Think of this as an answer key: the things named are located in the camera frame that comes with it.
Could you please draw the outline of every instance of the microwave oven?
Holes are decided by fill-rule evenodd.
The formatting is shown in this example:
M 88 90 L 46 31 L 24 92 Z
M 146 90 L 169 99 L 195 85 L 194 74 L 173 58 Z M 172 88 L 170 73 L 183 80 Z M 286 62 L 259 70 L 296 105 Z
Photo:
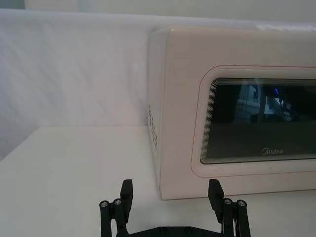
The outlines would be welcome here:
M 148 128 L 163 199 L 316 188 L 316 33 L 150 34 Z

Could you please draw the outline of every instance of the white table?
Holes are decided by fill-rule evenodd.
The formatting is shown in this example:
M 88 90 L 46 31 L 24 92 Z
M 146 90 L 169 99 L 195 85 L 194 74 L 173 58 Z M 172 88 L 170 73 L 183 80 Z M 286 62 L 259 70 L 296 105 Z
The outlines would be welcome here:
M 130 233 L 220 230 L 207 198 L 161 200 L 145 126 L 43 127 L 0 162 L 0 236 L 100 237 L 99 202 L 118 198 L 123 179 L 134 186 Z M 240 198 L 253 237 L 316 235 L 315 190 Z

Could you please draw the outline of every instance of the microwave window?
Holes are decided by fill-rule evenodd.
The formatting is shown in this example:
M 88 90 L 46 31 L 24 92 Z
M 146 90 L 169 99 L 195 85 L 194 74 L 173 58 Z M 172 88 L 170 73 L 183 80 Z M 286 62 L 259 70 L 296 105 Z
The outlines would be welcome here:
M 210 88 L 201 162 L 316 157 L 316 80 L 218 78 Z

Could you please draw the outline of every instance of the microwave side panel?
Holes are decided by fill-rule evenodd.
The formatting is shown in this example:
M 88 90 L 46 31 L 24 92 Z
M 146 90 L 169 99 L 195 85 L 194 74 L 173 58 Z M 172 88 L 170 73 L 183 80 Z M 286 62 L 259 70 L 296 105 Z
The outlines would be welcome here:
M 162 115 L 166 64 L 166 45 L 171 28 L 150 33 L 148 66 L 148 130 L 151 140 L 157 183 L 160 187 L 162 160 Z

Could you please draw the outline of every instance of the screw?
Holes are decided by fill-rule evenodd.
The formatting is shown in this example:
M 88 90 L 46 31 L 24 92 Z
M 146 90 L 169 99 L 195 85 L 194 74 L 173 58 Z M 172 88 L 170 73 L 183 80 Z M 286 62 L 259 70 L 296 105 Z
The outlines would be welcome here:
M 186 227 L 184 229 L 184 232 L 187 234 L 187 235 L 192 235 L 193 234 L 193 229 L 192 227 Z
M 162 234 L 162 235 L 167 233 L 167 228 L 166 227 L 160 227 L 159 228 L 159 233 Z
M 122 202 L 118 199 L 118 200 L 115 200 L 114 204 L 115 205 L 120 205 Z
M 240 206 L 246 206 L 246 203 L 244 203 L 243 201 L 239 201 L 238 204 L 239 204 Z
M 232 202 L 229 201 L 228 199 L 225 199 L 224 203 L 226 203 L 227 205 L 231 204 Z
M 101 207 L 106 207 L 108 205 L 108 203 L 106 201 L 104 201 L 103 203 L 101 203 Z

